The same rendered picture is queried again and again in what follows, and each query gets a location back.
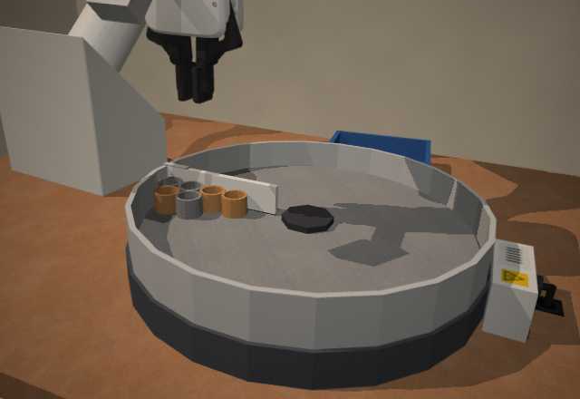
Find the bronze bushing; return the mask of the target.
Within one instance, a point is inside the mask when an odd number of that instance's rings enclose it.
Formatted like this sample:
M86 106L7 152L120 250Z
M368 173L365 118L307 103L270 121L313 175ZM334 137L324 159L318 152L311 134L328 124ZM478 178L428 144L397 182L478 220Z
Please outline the bronze bushing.
M247 193L242 190L227 190L221 194L222 215L239 219L247 214Z
M159 214L176 213L175 196L180 192L178 187L163 186L154 190L155 211Z
M202 211L206 213L221 212L221 194L224 191L225 189L218 185L201 188L199 192L202 194Z

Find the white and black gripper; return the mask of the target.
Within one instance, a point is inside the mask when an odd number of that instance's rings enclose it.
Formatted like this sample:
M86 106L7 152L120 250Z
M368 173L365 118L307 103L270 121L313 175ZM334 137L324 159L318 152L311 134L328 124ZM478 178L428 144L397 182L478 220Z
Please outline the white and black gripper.
M145 20L147 38L161 45L175 64L179 101L211 100L214 65L225 52L243 45L243 0L152 0ZM196 62L191 36L196 37Z

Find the grey metal bushing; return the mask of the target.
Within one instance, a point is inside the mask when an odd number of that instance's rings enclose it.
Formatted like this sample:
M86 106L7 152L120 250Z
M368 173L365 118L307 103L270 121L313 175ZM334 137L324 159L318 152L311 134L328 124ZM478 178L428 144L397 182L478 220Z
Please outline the grey metal bushing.
M185 181L179 184L180 192L185 190L198 191L204 187L204 184L199 181Z
M180 219L197 219L202 216L202 194L185 190L175 196L176 215Z
M166 177L158 181L158 187L163 186L174 186L179 187L179 184L183 182L183 179L178 177Z

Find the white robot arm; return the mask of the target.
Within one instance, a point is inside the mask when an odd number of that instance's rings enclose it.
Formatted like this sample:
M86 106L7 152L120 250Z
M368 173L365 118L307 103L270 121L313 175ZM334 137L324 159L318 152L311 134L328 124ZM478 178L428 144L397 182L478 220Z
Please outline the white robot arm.
M82 37L119 73L146 25L152 0L86 2L68 35Z

